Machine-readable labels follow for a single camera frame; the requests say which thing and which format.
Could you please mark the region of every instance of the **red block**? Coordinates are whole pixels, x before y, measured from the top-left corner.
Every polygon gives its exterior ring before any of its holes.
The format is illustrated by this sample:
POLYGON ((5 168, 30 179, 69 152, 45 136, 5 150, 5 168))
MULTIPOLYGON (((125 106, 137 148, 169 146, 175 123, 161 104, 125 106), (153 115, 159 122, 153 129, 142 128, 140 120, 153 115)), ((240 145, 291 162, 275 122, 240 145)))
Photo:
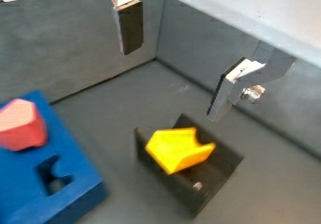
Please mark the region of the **red block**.
POLYGON ((19 151, 46 143, 46 127, 31 102, 14 99, 0 110, 0 145, 19 151))

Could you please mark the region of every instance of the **gray floor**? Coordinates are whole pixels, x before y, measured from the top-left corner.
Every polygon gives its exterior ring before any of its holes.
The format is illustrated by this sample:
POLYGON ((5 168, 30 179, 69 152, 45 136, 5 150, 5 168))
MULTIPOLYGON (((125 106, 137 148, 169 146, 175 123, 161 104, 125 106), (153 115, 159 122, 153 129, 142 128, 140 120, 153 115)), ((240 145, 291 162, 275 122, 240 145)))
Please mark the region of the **gray floor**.
POLYGON ((109 190, 78 223, 319 223, 321 163, 236 110, 211 123, 209 100, 152 62, 53 106, 109 190), (195 220, 133 154, 133 128, 149 135, 171 127, 181 112, 244 156, 195 220))

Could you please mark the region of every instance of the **bolt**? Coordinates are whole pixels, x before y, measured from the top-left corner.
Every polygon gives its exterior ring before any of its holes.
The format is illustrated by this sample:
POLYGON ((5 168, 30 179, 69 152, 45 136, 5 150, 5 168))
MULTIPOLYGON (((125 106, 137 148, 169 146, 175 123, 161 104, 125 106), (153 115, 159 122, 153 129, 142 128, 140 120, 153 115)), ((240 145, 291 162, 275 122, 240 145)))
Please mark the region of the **bolt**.
POLYGON ((203 187, 200 182, 196 182, 192 186, 196 190, 200 190, 200 188, 203 187))
POLYGON ((266 89, 260 85, 255 85, 249 88, 245 88, 243 90, 243 93, 240 95, 240 99, 247 99, 249 103, 256 103, 256 100, 262 97, 266 89))

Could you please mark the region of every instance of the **blue shape sorter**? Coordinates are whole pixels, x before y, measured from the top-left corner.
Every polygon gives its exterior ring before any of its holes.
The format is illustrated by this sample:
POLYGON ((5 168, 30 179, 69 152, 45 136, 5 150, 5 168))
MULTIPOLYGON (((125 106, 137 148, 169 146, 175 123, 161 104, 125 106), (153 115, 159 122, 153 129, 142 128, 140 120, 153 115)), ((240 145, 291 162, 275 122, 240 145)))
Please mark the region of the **blue shape sorter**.
POLYGON ((0 148, 0 223, 69 224, 105 199, 106 190, 39 92, 19 98, 35 104, 49 138, 25 151, 0 148))

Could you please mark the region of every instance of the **yellow pentagon block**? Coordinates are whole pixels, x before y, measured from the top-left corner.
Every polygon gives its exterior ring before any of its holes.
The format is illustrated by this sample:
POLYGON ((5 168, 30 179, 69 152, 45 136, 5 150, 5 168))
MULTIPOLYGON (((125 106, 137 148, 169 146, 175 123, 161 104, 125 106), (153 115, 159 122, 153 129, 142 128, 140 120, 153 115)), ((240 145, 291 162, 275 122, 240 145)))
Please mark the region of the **yellow pentagon block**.
POLYGON ((215 144, 200 144, 195 138, 195 132, 193 127, 153 132, 145 151, 167 174, 200 163, 211 154, 215 144))

